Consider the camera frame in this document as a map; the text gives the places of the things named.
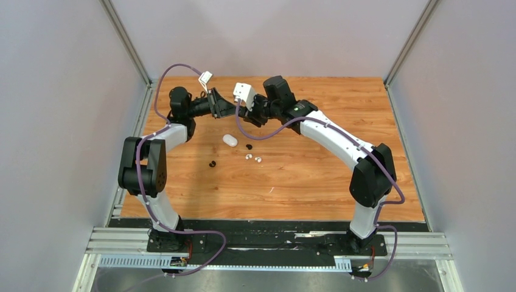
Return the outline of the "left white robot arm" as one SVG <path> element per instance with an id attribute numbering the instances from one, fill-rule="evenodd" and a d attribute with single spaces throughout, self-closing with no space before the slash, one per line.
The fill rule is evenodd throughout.
<path id="1" fill-rule="evenodd" d="M 169 92 L 169 99 L 170 112 L 162 129 L 124 140 L 117 182 L 144 205 L 152 220 L 152 232 L 162 237 L 171 251 L 180 251 L 189 232 L 166 195 L 167 153 L 191 140 L 196 117 L 221 119 L 234 115 L 239 108 L 215 88 L 195 99 L 186 88 L 177 86 Z"/>

